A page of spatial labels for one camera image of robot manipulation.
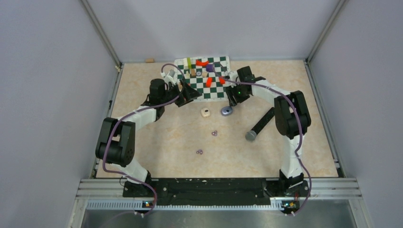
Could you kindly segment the grey-blue earbud case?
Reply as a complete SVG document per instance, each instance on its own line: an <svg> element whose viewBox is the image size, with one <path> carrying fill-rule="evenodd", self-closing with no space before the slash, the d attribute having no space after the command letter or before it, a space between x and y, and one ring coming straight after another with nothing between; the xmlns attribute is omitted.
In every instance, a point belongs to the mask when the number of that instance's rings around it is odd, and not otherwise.
<svg viewBox="0 0 403 228"><path fill-rule="evenodd" d="M222 116L229 116L233 113L233 108L231 106L226 106L221 108L221 115Z"/></svg>

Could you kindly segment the cream earbud charging case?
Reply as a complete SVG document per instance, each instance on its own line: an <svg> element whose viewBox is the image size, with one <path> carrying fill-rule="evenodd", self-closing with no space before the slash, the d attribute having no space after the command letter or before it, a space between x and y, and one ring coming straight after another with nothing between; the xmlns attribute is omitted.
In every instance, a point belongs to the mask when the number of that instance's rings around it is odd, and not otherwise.
<svg viewBox="0 0 403 228"><path fill-rule="evenodd" d="M208 117L210 117L210 115L211 115L211 112L208 108L201 109L201 116L203 118L208 118Z"/></svg>

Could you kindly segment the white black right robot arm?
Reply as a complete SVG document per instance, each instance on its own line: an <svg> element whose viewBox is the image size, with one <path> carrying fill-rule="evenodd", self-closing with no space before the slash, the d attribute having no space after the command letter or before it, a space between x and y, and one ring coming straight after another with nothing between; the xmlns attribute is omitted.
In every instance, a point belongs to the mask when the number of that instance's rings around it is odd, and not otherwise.
<svg viewBox="0 0 403 228"><path fill-rule="evenodd" d="M255 77L249 66L230 71L223 79L229 83L225 92L230 106L236 106L251 96L272 104L277 131L284 139L283 163L279 171L279 191L291 196L304 182L301 160L302 142L311 117L303 92L290 92L271 84L263 77Z"/></svg>

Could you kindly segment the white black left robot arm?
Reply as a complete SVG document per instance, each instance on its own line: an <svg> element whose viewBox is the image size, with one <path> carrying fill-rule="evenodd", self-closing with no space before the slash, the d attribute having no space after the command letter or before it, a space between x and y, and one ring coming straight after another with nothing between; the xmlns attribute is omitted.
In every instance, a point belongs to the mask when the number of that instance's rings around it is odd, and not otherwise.
<svg viewBox="0 0 403 228"><path fill-rule="evenodd" d="M141 128L158 121L165 107L175 104L184 106L200 97L201 92L184 80L179 84L153 79L145 101L132 112L119 118L103 120L95 155L102 161L105 172L120 174L140 196L153 191L151 175L135 158L135 135Z"/></svg>

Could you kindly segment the red cylinder block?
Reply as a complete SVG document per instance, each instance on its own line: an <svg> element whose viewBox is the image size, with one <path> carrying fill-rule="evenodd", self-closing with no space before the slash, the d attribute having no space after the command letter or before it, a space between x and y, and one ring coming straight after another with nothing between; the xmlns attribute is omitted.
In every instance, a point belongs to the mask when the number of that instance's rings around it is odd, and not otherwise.
<svg viewBox="0 0 403 228"><path fill-rule="evenodd" d="M211 85L212 85L212 82L213 82L213 78L212 78L212 77L208 77L207 80L206 80L205 86L206 86L207 88L210 88Z"/></svg>

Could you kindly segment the red block right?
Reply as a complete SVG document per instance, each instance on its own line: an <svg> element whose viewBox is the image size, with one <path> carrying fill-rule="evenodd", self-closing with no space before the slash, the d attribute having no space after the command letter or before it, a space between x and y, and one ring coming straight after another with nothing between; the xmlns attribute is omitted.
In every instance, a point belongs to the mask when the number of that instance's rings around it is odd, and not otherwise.
<svg viewBox="0 0 403 228"><path fill-rule="evenodd" d="M221 85L224 85L224 84L226 83L226 81L225 81L225 78L224 78L224 77L219 76L218 78L219 78L219 82L220 82L220 84L221 84Z"/></svg>

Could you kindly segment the green white chessboard mat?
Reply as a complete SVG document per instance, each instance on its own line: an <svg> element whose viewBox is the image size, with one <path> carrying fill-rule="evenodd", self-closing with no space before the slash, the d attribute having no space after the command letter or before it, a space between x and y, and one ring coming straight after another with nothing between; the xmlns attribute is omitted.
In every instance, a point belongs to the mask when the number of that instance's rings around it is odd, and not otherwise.
<svg viewBox="0 0 403 228"><path fill-rule="evenodd" d="M196 65L197 61L212 64L215 71L209 72L205 66ZM180 73L177 69L174 69L177 78L179 80L184 78L191 88L201 93L201 96L196 98L195 101L228 100L225 90L229 83L217 76L226 77L230 72L230 58L228 56L179 58L174 61L174 64L182 70L182 73Z"/></svg>

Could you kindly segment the purple block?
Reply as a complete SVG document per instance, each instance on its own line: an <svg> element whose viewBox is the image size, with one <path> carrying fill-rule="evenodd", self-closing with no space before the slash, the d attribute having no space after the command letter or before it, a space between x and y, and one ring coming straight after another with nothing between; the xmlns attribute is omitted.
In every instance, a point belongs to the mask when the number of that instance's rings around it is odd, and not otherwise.
<svg viewBox="0 0 403 228"><path fill-rule="evenodd" d="M213 64L207 64L205 67L207 72L214 72L214 65Z"/></svg>

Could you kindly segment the yellow-green block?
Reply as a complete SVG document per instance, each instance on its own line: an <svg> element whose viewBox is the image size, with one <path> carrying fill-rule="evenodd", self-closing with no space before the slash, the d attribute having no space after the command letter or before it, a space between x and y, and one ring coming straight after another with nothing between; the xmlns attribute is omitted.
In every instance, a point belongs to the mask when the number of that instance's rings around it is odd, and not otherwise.
<svg viewBox="0 0 403 228"><path fill-rule="evenodd" d="M192 61L191 61L191 59L189 57L186 58L184 67L186 67L186 69L191 69L192 68Z"/></svg>

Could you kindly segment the red arch block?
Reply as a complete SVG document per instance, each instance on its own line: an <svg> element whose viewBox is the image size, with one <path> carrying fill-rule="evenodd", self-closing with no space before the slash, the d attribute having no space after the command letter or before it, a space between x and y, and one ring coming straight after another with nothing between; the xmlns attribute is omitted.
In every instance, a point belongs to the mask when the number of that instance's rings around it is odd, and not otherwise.
<svg viewBox="0 0 403 228"><path fill-rule="evenodd" d="M195 65L196 66L200 66L200 67L206 67L209 64L209 61L201 61L201 60L196 60L195 61Z"/></svg>

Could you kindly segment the black microphone grey head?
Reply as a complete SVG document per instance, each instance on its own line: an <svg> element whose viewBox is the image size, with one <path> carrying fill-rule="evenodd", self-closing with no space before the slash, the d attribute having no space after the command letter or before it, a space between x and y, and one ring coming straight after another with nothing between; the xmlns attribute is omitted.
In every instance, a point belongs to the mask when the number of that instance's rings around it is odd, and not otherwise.
<svg viewBox="0 0 403 228"><path fill-rule="evenodd" d="M249 142L255 141L257 135L264 129L264 127L275 116L275 108L270 108L262 118L252 127L252 129L245 134L245 139Z"/></svg>

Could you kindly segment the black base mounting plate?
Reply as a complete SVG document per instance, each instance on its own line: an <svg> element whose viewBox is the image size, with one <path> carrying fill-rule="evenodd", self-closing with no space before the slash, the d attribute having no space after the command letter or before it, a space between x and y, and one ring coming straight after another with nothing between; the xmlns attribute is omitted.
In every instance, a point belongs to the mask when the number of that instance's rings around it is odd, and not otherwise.
<svg viewBox="0 0 403 228"><path fill-rule="evenodd" d="M278 178L160 178L152 179L153 191L145 192L128 181L124 198L157 197L158 206L268 206L275 197L296 200L308 194L308 182L282 191Z"/></svg>

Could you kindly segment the aluminium frame rail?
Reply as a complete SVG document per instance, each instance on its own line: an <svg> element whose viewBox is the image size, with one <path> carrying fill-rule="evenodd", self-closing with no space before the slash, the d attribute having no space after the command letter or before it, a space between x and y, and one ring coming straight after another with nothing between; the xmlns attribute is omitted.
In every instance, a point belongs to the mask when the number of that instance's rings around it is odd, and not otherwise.
<svg viewBox="0 0 403 228"><path fill-rule="evenodd" d="M70 228L371 228L355 178L314 178L279 192L277 178L159 178L136 189L123 179L80 182Z"/></svg>

